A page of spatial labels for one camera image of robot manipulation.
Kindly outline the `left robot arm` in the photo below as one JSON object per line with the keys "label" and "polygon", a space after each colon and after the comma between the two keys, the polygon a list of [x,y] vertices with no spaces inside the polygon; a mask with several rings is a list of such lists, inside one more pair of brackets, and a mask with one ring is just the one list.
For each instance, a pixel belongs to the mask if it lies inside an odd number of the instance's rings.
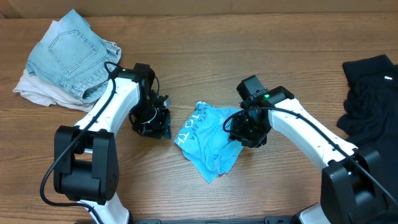
{"label": "left robot arm", "polygon": [[167,96],[153,90],[159,79],[147,64],[123,68],[105,62],[108,86],[91,111],[74,126],[60,126],[54,136],[53,175],[57,193],[68,207],[83,207],[94,223],[132,223],[116,191],[119,164],[116,135],[125,119],[138,135],[170,139]]}

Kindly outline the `light blue printed t-shirt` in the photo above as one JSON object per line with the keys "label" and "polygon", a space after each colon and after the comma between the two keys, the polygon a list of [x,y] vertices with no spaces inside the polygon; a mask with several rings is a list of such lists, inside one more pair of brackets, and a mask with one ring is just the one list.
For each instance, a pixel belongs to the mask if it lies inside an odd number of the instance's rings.
{"label": "light blue printed t-shirt", "polygon": [[216,108],[199,101],[174,140],[208,184],[228,174],[243,150],[223,130],[225,120],[236,112],[237,108]]}

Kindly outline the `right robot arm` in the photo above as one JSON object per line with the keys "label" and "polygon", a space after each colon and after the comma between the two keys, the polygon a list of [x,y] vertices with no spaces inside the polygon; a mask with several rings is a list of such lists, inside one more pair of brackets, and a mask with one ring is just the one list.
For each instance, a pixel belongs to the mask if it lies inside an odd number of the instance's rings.
{"label": "right robot arm", "polygon": [[322,176],[319,202],[295,215],[267,217],[265,223],[369,223],[397,207],[385,187],[385,168],[375,149],[359,148],[335,135],[282,86],[268,90],[252,75],[236,90],[241,111],[223,124],[230,138],[257,148],[274,129],[294,143]]}

